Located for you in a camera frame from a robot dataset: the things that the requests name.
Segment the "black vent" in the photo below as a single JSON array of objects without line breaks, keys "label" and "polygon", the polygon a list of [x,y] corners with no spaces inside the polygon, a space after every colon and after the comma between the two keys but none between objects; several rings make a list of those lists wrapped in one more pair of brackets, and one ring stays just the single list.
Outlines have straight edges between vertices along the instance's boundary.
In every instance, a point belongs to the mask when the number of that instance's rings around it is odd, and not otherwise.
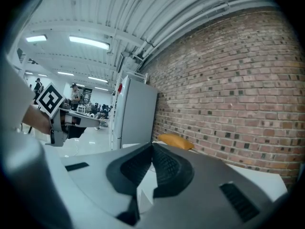
[{"label": "black vent", "polygon": [[73,171],[73,170],[78,170],[84,167],[89,166],[87,163],[82,162],[82,163],[78,163],[78,164],[74,164],[74,165],[69,165],[69,166],[65,166],[66,170],[69,171]]},{"label": "black vent", "polygon": [[243,222],[246,222],[259,214],[258,209],[233,183],[222,184],[219,187]]}]

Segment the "white wall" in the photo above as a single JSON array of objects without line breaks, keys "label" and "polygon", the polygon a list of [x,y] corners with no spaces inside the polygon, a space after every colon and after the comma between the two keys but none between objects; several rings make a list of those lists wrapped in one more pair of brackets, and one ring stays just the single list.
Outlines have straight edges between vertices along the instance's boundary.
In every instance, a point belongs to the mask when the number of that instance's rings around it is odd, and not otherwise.
[{"label": "white wall", "polygon": [[63,89],[63,95],[66,98],[70,98],[71,97],[71,92],[72,92],[71,84],[66,82],[65,87]]},{"label": "white wall", "polygon": [[111,105],[111,94],[103,90],[92,90],[90,102],[95,104],[99,103],[101,105]]},{"label": "white wall", "polygon": [[54,83],[54,85],[56,86],[58,91],[61,94],[63,94],[66,82],[63,79],[60,79],[58,77],[54,77],[54,78],[50,77],[50,79],[51,79],[52,83]]}]

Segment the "ceiling light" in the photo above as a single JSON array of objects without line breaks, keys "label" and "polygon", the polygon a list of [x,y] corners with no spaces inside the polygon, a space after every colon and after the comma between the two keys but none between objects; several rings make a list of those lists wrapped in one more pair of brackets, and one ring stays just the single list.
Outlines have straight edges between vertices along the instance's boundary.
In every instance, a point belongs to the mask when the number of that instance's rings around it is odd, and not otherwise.
[{"label": "ceiling light", "polygon": [[82,37],[76,37],[76,36],[69,36],[69,39],[71,42],[78,42],[78,43],[83,43],[91,46],[95,46],[98,48],[103,48],[108,50],[109,49],[109,44],[105,42],[99,42],[91,39],[86,39]]},{"label": "ceiling light", "polygon": [[94,77],[91,77],[91,76],[88,76],[89,79],[92,79],[92,80],[97,80],[97,81],[101,81],[101,82],[106,82],[108,83],[107,80],[103,80],[103,79],[99,79],[99,78],[94,78]]},{"label": "ceiling light", "polygon": [[95,87],[96,89],[100,89],[100,90],[105,90],[105,91],[108,91],[107,89],[104,89],[104,88],[99,88],[99,87]]},{"label": "ceiling light", "polygon": [[65,73],[65,72],[59,72],[59,71],[57,71],[57,73],[58,73],[58,74],[73,75],[73,74],[71,74],[71,73]]},{"label": "ceiling light", "polygon": [[41,41],[46,41],[47,37],[45,35],[42,35],[42,36],[32,36],[32,37],[27,37],[26,40],[28,42],[41,42]]}]

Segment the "refrigerator door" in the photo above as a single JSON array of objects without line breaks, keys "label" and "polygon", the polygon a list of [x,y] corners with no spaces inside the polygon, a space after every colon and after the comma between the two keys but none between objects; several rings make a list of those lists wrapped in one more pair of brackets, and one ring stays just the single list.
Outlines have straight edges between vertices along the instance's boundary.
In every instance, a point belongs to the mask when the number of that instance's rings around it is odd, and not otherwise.
[{"label": "refrigerator door", "polygon": [[149,85],[130,80],[121,145],[151,141],[157,93],[157,89]]},{"label": "refrigerator door", "polygon": [[118,138],[115,134],[113,135],[112,148],[111,150],[118,150],[121,148],[121,139]]},{"label": "refrigerator door", "polygon": [[117,138],[121,138],[122,136],[122,124],[123,124],[129,83],[130,83],[130,78],[126,76],[125,79],[122,81],[121,93],[118,95],[115,118],[113,123],[113,134],[117,136]]}]

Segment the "yellow cushion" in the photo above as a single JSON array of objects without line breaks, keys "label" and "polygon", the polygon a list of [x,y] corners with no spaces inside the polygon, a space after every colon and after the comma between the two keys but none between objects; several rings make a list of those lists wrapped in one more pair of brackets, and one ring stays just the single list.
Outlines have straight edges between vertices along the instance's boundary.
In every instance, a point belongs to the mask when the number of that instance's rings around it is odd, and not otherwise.
[{"label": "yellow cushion", "polygon": [[158,136],[158,139],[165,142],[169,146],[174,146],[185,150],[194,148],[194,144],[175,134],[161,134]]}]

